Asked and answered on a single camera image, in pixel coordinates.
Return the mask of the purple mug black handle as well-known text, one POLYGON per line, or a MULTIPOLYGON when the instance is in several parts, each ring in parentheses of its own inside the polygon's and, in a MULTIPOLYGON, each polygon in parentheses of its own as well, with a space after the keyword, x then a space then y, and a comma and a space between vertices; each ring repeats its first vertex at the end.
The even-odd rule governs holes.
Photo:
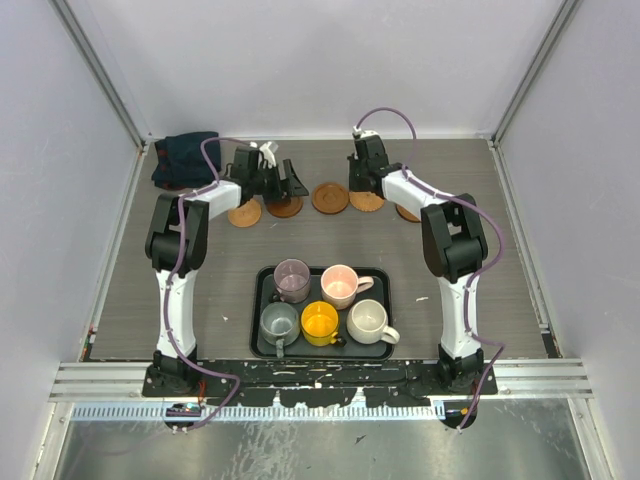
POLYGON ((274 291, 269 301, 297 304, 303 302, 311 289, 309 266, 299 259, 285 259, 274 270, 274 291))

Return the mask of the light orange coaster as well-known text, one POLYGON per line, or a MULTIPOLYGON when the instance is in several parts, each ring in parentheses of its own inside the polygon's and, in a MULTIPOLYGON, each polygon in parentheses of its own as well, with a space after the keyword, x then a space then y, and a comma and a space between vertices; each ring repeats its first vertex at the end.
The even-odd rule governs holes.
POLYGON ((262 216, 262 207, 260 203, 251 199, 241 207, 228 211, 229 222, 238 228, 248 228, 255 225, 262 216))

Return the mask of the pink ceramic mug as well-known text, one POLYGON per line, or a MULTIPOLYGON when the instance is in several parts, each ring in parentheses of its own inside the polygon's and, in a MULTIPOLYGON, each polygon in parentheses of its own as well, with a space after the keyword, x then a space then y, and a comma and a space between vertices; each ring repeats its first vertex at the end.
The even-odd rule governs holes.
POLYGON ((353 268, 337 264, 322 273, 320 284, 323 300, 336 310, 344 310, 353 304, 357 294, 374 285, 374 279, 359 276, 353 268))

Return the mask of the dark wooden coaster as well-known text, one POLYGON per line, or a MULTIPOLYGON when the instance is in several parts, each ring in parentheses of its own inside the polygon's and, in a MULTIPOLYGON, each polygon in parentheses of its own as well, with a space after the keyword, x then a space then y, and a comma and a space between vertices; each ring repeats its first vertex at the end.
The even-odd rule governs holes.
POLYGON ((292 197, 279 202, 266 203, 267 211, 276 218, 292 218, 296 216, 303 208, 304 200, 302 197, 292 197))
POLYGON ((398 215, 403 218, 404 220, 411 222, 411 223, 420 223, 421 220, 416 217, 415 215, 413 215, 411 212, 409 212, 407 209, 405 209, 404 207, 400 206, 399 204, 396 205, 396 211, 398 213, 398 215))
POLYGON ((335 182, 318 185, 311 195, 313 207, 325 215, 335 215, 349 205, 349 193, 346 188, 335 182))

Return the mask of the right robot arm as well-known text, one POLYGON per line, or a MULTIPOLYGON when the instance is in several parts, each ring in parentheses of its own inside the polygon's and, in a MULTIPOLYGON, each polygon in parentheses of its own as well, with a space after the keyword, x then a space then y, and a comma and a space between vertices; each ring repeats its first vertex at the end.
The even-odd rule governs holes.
POLYGON ((355 153, 348 157, 349 187, 393 202, 421 223, 422 248, 429 271, 438 279, 443 333, 437 373, 449 393, 466 390, 481 372, 484 353, 477 334, 476 291, 488 255, 481 219, 469 195, 443 193, 399 163, 390 163, 380 136, 354 134, 355 153))

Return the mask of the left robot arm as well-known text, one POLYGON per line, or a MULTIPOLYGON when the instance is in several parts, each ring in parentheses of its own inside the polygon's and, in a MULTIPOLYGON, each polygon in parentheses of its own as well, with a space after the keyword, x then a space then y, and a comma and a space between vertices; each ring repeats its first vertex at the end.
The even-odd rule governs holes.
POLYGON ((254 196, 267 204, 305 197, 308 189, 292 161, 276 158, 273 141, 236 148, 233 162, 212 183, 158 197, 145 242, 160 295, 160 333, 147 382, 178 396, 194 393, 205 369, 197 364, 193 301, 207 254, 209 221, 242 207, 254 196))

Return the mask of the woven rattan coaster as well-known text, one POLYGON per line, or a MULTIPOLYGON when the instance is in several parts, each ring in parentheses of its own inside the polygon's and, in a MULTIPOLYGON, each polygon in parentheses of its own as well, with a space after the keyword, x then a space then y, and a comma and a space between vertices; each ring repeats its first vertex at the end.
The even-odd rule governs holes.
POLYGON ((375 212, 385 204, 383 198, 371 192, 350 191, 349 201, 355 209, 365 213, 375 212))

